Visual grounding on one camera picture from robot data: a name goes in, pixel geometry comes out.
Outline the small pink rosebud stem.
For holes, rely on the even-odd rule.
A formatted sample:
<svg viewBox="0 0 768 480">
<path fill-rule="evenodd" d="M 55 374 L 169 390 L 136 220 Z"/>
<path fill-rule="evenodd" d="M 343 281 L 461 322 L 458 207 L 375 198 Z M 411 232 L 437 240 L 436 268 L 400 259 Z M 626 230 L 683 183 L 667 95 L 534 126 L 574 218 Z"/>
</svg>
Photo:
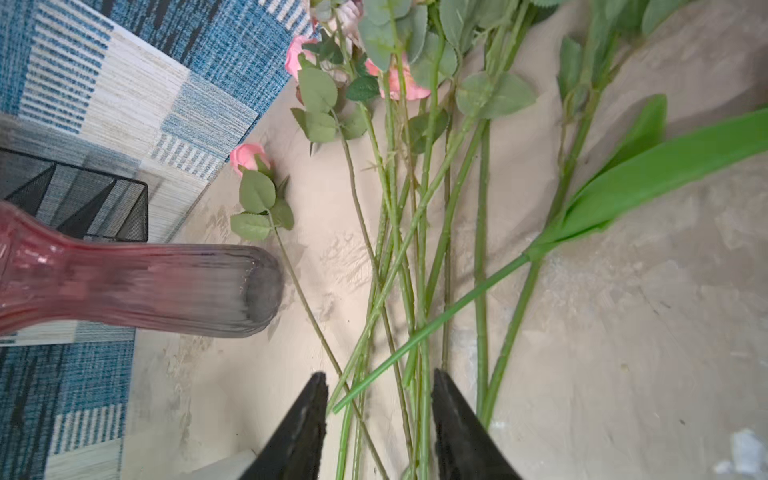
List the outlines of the small pink rosebud stem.
<svg viewBox="0 0 768 480">
<path fill-rule="evenodd" d="M 336 374 L 339 376 L 340 384 L 347 389 L 345 382 L 340 379 L 341 368 L 333 354 L 326 337 L 321 330 L 319 323 L 312 312 L 312 309 L 306 299 L 300 281 L 293 268 L 285 245 L 282 241 L 278 229 L 291 230 L 294 225 L 293 214 L 284 200 L 284 195 L 279 192 L 280 188 L 274 181 L 274 171 L 271 168 L 270 161 L 265 157 L 266 152 L 259 144 L 241 144 L 235 147 L 229 154 L 230 164 L 238 176 L 241 177 L 241 186 L 239 189 L 239 201 L 244 208 L 244 212 L 235 215 L 232 220 L 232 230 L 244 239 L 256 240 L 264 239 L 269 236 L 266 231 L 274 231 L 274 236 L 280 247 L 284 264 L 303 305 L 306 315 L 311 322 L 313 329 L 321 342 L 326 356 L 331 362 Z M 266 216 L 267 220 L 256 220 L 255 216 Z M 367 426 L 363 419 L 363 414 L 357 405 L 353 402 L 352 407 L 348 407 L 351 413 L 345 413 L 340 436 L 339 457 L 337 460 L 337 479 L 344 479 L 347 467 L 347 450 L 349 444 L 349 430 L 351 418 L 357 420 L 357 430 L 361 435 L 362 442 L 368 447 L 373 458 L 374 464 L 379 468 L 383 479 L 389 479 L 386 470 L 383 467 L 381 457 L 372 442 Z"/>
</svg>

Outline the white ribbed ceramic vase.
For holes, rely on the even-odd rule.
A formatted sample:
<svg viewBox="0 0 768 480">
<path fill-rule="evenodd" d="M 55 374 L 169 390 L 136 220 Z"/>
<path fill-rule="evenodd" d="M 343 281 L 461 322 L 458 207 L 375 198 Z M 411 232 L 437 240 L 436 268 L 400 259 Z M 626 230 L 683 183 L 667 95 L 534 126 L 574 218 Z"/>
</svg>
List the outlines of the white ribbed ceramic vase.
<svg viewBox="0 0 768 480">
<path fill-rule="evenodd" d="M 183 473 L 178 476 L 182 480 L 238 480 L 256 461 L 252 450 L 241 451 L 235 455 Z"/>
</svg>

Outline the red ribbed glass vase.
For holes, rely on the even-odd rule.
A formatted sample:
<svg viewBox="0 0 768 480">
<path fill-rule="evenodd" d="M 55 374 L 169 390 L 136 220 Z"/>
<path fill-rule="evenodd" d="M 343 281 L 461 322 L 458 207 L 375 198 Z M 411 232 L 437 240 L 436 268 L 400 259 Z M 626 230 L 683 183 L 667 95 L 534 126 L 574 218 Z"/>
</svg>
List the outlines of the red ribbed glass vase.
<svg viewBox="0 0 768 480">
<path fill-rule="evenodd" d="M 1 331 L 64 320 L 217 338 L 265 330 L 278 260 L 254 246 L 94 243 L 1 204 Z"/>
</svg>

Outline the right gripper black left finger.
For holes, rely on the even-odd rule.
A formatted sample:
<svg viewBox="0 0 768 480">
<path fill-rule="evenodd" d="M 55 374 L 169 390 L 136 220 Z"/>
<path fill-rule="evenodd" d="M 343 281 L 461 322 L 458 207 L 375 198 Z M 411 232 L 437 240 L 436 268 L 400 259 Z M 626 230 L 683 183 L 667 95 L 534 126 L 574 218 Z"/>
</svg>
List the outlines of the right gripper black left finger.
<svg viewBox="0 0 768 480">
<path fill-rule="evenodd" d="M 325 373 L 313 373 L 240 479 L 317 479 L 326 436 L 328 396 Z"/>
</svg>

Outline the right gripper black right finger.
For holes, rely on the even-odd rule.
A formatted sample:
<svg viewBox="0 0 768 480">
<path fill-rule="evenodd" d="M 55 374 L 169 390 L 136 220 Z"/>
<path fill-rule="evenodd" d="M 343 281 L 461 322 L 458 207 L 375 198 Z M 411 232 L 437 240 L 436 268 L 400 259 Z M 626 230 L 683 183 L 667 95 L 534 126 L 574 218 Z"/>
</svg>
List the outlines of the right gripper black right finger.
<svg viewBox="0 0 768 480">
<path fill-rule="evenodd" d="M 432 410 L 440 479 L 522 479 L 441 369 L 434 370 Z"/>
</svg>

